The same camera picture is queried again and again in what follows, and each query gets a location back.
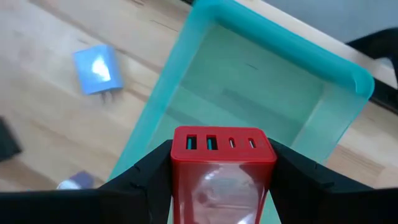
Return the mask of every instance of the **black object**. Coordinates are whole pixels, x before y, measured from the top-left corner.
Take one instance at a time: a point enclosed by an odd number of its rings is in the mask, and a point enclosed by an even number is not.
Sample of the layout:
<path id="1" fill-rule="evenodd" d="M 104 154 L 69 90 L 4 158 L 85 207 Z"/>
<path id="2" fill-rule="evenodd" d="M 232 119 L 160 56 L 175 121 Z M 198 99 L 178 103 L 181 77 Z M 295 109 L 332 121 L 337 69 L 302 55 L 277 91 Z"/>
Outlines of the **black object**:
<path id="1" fill-rule="evenodd" d="M 6 121 L 0 117 L 0 162 L 10 159 L 20 152 L 21 148 L 12 135 Z"/>
<path id="2" fill-rule="evenodd" d="M 347 45 L 373 58 L 388 58 L 394 67 L 398 80 L 398 28 L 382 30 L 366 37 L 348 42 Z M 398 90 L 374 79 L 374 93 L 371 101 L 398 114 Z"/>
<path id="3" fill-rule="evenodd" d="M 398 223 L 398 189 L 374 190 L 270 142 L 278 155 L 270 191 L 283 224 Z M 98 189 L 1 193 L 0 223 L 166 224 L 171 147 L 164 142 Z"/>

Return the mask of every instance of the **small blue object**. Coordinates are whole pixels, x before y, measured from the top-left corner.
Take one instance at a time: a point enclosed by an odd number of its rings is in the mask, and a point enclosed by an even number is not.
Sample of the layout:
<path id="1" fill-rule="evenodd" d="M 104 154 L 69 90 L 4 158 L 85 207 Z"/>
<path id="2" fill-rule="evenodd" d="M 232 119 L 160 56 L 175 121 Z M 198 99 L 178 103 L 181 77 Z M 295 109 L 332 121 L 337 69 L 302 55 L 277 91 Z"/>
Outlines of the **small blue object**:
<path id="1" fill-rule="evenodd" d="M 76 52 L 73 57 L 84 94 L 89 95 L 123 87 L 112 47 L 98 45 Z"/>

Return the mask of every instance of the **teal plastic bin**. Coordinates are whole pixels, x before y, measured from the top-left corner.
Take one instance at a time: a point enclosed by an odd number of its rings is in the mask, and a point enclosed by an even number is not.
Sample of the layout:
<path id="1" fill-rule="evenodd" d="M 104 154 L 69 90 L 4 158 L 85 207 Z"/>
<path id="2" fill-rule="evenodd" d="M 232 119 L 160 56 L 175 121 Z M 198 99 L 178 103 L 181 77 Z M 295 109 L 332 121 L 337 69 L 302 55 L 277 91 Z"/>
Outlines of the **teal plastic bin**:
<path id="1" fill-rule="evenodd" d="M 372 76 L 232 0 L 197 0 L 111 178 L 181 125 L 257 127 L 323 163 Z M 278 221 L 267 197 L 262 222 Z"/>

